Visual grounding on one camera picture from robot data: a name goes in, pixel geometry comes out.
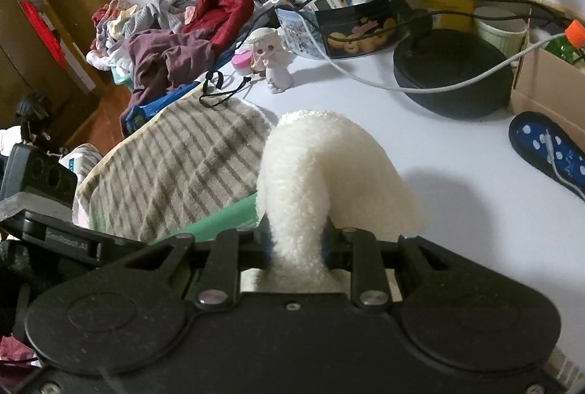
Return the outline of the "white fluffy cloth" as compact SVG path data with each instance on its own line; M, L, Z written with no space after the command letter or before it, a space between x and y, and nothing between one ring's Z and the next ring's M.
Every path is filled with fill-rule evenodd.
M287 113L270 132L257 180L256 209L270 223L269 266L242 274L245 291L345 293L348 272L326 267L326 223L394 242L426 224L384 148L331 111Z

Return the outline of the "beige striped towel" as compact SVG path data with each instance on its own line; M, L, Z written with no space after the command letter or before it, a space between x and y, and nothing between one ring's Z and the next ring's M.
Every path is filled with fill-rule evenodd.
M250 196L271 121L240 99L208 109L195 95L121 141L76 192L81 225L153 243Z

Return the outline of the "purple garment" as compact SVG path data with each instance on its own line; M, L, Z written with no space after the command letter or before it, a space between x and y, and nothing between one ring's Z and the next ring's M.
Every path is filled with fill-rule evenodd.
M126 39L123 49L132 61L133 92L120 115L124 125L130 111L191 84L215 63L215 53L202 33L175 34L150 29Z

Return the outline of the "pink lidded jar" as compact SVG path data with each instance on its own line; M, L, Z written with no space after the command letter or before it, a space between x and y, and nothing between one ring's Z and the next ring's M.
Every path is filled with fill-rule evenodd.
M235 53L231 59L233 69L241 76L247 76L254 72L252 63L253 53L250 50L245 50L245 52L242 53Z

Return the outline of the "white doll figurine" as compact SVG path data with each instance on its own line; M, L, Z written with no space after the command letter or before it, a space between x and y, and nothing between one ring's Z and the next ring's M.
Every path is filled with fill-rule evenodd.
M251 67L256 73L263 74L274 94L282 93L294 84L288 66L294 55L288 52L276 29L258 28L251 32L245 45L252 52Z

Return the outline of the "black lamp base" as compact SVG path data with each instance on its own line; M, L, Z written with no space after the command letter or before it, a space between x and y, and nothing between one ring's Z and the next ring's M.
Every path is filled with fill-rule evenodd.
M433 30L397 45L394 75L399 87L415 89L408 98L426 110L455 120L477 120L507 106L514 77L511 67L460 89L426 91L467 81L505 59L498 49L472 34Z

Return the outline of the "blue polka dot slipper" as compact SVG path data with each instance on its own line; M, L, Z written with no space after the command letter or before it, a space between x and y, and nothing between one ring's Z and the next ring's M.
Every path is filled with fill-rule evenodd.
M584 199L584 151L559 124L526 111L512 118L507 136L525 162Z

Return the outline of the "black cookie tin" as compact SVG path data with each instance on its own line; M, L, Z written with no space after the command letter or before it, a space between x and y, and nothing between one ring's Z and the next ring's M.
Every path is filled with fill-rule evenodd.
M366 56L397 35L397 12L388 1L315 12L325 51L331 58Z

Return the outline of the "red jacket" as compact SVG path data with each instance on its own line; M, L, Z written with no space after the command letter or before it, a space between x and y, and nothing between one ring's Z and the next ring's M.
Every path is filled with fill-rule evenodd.
M254 0L198 0L192 21L181 32L202 33L218 56L235 42L254 10Z

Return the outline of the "brown cardboard box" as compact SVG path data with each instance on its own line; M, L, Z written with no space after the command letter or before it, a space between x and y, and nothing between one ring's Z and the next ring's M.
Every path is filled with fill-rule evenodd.
M510 98L514 114L534 111L584 141L584 73L545 49L521 59Z

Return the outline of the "white ribbed bowl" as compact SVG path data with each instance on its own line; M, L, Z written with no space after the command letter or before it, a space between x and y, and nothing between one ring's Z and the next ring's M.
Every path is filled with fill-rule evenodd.
M517 54L525 43L528 22L499 7L484 6L474 10L477 35L505 57Z

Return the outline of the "orange cap green bottle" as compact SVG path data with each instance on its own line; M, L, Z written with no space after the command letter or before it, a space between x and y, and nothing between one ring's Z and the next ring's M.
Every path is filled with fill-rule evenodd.
M553 39L544 48L571 65L584 63L584 25L573 20L561 36Z

